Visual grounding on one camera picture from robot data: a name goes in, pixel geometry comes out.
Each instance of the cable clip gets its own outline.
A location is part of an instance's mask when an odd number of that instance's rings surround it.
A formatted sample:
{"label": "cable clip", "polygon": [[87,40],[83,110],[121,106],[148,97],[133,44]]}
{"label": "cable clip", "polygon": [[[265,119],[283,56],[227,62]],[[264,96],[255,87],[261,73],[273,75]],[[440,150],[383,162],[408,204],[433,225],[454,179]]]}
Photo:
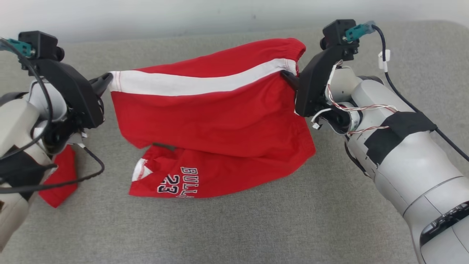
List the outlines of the cable clip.
{"label": "cable clip", "polygon": [[387,62],[391,59],[391,50],[387,49],[385,55],[386,55],[386,61],[384,62],[383,52],[380,52],[378,54],[378,67],[384,70],[384,72],[387,72]]}

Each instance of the gray couch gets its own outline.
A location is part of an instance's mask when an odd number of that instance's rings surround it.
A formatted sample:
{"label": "gray couch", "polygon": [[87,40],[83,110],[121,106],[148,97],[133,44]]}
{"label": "gray couch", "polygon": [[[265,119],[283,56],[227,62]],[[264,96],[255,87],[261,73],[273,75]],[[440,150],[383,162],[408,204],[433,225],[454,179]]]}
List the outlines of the gray couch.
{"label": "gray couch", "polygon": [[[320,51],[324,25],[302,30],[171,39],[61,44],[64,62],[87,78],[210,54],[258,39],[294,37],[307,46],[300,67]],[[449,22],[382,25],[395,85],[469,152],[469,31]],[[362,38],[358,75],[376,75],[381,43]],[[25,91],[30,79],[12,54],[0,53],[0,93]],[[86,145],[106,164],[58,209],[40,198],[0,256],[5,264],[414,264],[405,221],[347,158],[342,138],[312,131],[317,153],[291,176],[223,197],[165,200],[127,195],[144,150],[120,135],[109,92],[106,122]],[[469,163],[433,138],[469,175]],[[98,170],[77,152],[79,175]]]}

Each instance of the black cable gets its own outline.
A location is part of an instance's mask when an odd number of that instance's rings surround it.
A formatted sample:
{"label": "black cable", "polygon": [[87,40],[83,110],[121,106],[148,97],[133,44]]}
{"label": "black cable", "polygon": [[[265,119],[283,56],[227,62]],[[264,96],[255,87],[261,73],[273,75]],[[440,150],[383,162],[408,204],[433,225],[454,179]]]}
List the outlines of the black cable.
{"label": "black cable", "polygon": [[47,129],[49,128],[50,124],[52,123],[52,118],[53,118],[53,110],[52,110],[52,102],[51,102],[51,97],[49,96],[49,93],[47,92],[47,89],[44,85],[44,82],[42,81],[41,77],[39,76],[38,71],[34,68],[34,66],[31,64],[31,62],[28,60],[26,56],[24,56],[21,52],[19,52],[13,45],[11,45],[6,39],[0,38],[0,42],[7,46],[13,53],[15,53],[18,56],[18,59],[22,62],[23,65],[25,65],[28,70],[33,74],[34,78],[38,81],[39,86],[41,87],[42,92],[44,93],[45,96],[45,101],[47,102],[47,108],[49,111],[49,115],[47,117],[47,123],[45,124],[44,129],[42,132],[35,137],[31,142],[28,144],[16,149],[15,151],[12,151],[8,154],[5,154],[4,156],[0,157],[0,161],[4,160],[8,157],[11,157],[19,152],[24,151],[25,149],[31,147],[32,145],[36,144],[41,138],[45,135],[47,132]]}
{"label": "black cable", "polygon": [[53,188],[59,188],[65,185],[70,185],[70,184],[75,184],[79,183],[88,179],[91,179],[93,177],[98,176],[99,174],[104,172],[104,163],[96,156],[94,155],[87,147],[83,147],[83,149],[91,156],[93,157],[99,165],[101,165],[101,169],[98,172],[95,172],[93,174],[90,174],[88,176],[85,176],[83,178],[79,178],[76,180],[71,180],[71,181],[64,181],[61,183],[57,184],[45,184],[45,185],[30,185],[30,186],[20,186],[20,187],[0,187],[0,194],[15,194],[15,193],[29,193],[29,192],[37,192],[37,191],[44,191],[48,189],[53,189]]}
{"label": "black cable", "polygon": [[367,174],[365,168],[360,164],[360,162],[354,158],[352,156],[352,154],[350,153],[350,150],[348,149],[347,147],[347,142],[344,142],[344,147],[345,147],[345,153],[347,153],[347,156],[348,158],[353,162],[355,163],[355,165],[363,172],[363,174],[365,174],[367,177],[369,177],[369,175]]}
{"label": "black cable", "polygon": [[98,102],[99,102],[99,107],[101,108],[101,112],[104,115],[104,103],[103,103],[103,99],[101,99],[100,96],[98,96]]}
{"label": "black cable", "polygon": [[[385,62],[386,61],[386,40],[384,39],[384,34],[383,32],[381,31],[381,29],[376,26],[376,25],[371,25],[371,27],[376,30],[379,34],[379,36],[381,37],[381,42],[383,44],[383,61]],[[412,108],[415,112],[421,112],[417,107],[415,107],[411,102],[409,102],[397,89],[396,87],[394,86],[393,82],[391,81],[391,78],[389,77],[389,73],[387,71],[384,72],[384,74],[386,75],[386,80],[387,82],[389,83],[389,86],[391,87],[391,89],[396,93],[397,96],[399,96],[399,98],[401,100],[403,100],[407,105],[410,106],[410,108]],[[469,162],[469,156],[464,153],[464,151],[462,151],[454,142],[452,142],[439,128],[435,129],[436,133],[438,133],[438,135],[440,135],[440,137],[442,139],[444,139],[452,148],[454,148],[454,150],[456,150],[456,152],[461,155],[466,161]]]}

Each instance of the red and white wire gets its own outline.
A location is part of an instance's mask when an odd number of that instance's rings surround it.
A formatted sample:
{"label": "red and white wire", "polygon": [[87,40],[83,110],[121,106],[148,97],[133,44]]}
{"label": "red and white wire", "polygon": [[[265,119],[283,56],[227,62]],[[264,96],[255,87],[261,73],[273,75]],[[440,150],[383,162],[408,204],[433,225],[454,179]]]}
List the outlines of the red and white wire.
{"label": "red and white wire", "polygon": [[[329,76],[329,80],[327,81],[327,85],[326,85],[327,95],[329,97],[329,100],[333,104],[333,106],[335,106],[338,109],[341,109],[345,112],[374,110],[374,109],[379,109],[379,108],[386,108],[386,109],[388,109],[389,111],[391,111],[393,113],[397,112],[397,108],[394,107],[394,106],[391,106],[391,105],[374,104],[374,105],[370,105],[370,106],[366,106],[366,107],[345,107],[345,106],[342,106],[342,105],[339,105],[338,103],[336,103],[334,101],[333,97],[332,97],[331,81],[332,81],[332,78],[334,76],[335,69],[337,68],[337,66],[342,65],[342,63],[343,63],[343,60],[340,60],[340,61],[338,61],[334,64],[334,66],[332,68],[332,71],[331,71],[331,74]],[[369,131],[369,130],[386,129],[386,128],[389,128],[389,126],[372,126],[372,127],[368,127],[368,128],[362,129],[362,130],[358,130],[358,131],[349,131],[347,134],[353,135],[353,134],[363,133],[363,132]]]}
{"label": "red and white wire", "polygon": [[389,126],[371,126],[369,128],[365,128],[365,129],[362,129],[362,130],[358,130],[358,131],[349,131],[347,134],[349,135],[353,135],[353,134],[360,134],[360,133],[363,133],[365,131],[368,131],[368,130],[375,130],[375,129],[386,129],[386,128],[389,128]]}

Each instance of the white stripe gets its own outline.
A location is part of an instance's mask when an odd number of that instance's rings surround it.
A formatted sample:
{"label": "white stripe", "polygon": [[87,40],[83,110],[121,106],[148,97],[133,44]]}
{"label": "white stripe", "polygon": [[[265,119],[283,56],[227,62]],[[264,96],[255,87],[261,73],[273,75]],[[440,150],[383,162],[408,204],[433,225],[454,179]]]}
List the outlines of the white stripe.
{"label": "white stripe", "polygon": [[138,70],[111,71],[114,79],[109,89],[111,92],[163,96],[228,92],[281,70],[296,74],[296,62],[288,59],[273,59],[238,74],[216,78],[146,73]]}
{"label": "white stripe", "polygon": [[147,163],[148,160],[145,159],[139,159],[137,162],[137,165],[135,165],[134,168],[134,173],[132,174],[132,181],[138,181],[141,180],[151,173],[153,173],[150,169],[148,169],[145,164]]}

